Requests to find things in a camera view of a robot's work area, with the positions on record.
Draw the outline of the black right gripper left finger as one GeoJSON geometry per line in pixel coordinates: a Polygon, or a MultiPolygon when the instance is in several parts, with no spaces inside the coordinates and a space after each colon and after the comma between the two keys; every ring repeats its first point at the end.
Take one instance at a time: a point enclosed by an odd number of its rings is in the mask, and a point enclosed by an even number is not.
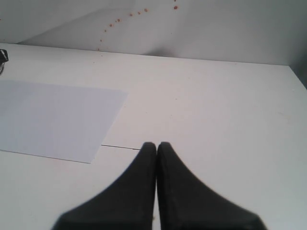
{"type": "Polygon", "coordinates": [[[108,188],[62,214],[55,230],[150,230],[156,183],[156,146],[145,142],[108,188]]]}

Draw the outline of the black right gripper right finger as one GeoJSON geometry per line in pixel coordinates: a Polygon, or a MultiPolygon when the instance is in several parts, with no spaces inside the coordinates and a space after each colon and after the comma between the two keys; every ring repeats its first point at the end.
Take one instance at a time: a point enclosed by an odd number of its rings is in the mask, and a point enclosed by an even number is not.
{"type": "Polygon", "coordinates": [[[265,230],[261,218],[199,180],[171,144],[157,150],[157,195],[163,230],[265,230]]]}

